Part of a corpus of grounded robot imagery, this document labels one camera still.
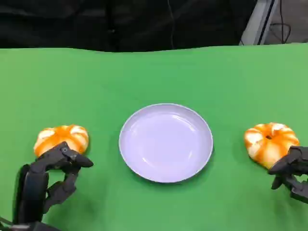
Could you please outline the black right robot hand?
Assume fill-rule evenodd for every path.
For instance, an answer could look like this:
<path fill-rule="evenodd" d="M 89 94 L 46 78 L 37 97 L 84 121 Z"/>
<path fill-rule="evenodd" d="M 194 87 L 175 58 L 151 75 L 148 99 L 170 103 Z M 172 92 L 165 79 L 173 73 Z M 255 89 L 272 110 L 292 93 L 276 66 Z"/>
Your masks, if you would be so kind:
<path fill-rule="evenodd" d="M 308 202 L 308 181 L 299 181 L 296 176 L 308 174 L 308 148 L 304 146 L 291 146 L 288 154 L 277 161 L 268 174 L 274 175 L 271 185 L 273 190 L 284 185 L 290 191 L 290 197 Z"/>

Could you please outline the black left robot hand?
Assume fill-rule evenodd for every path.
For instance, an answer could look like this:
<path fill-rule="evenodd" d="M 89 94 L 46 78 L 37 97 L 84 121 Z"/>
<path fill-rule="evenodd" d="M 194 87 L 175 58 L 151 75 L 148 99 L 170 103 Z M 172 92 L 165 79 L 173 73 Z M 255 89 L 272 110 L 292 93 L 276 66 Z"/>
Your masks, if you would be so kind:
<path fill-rule="evenodd" d="M 62 204 L 75 192 L 80 169 L 92 166 L 90 159 L 71 149 L 65 141 L 33 163 L 23 165 L 17 175 L 13 224 L 42 221 L 53 205 Z M 64 180 L 49 187 L 49 170 L 61 170 Z"/>

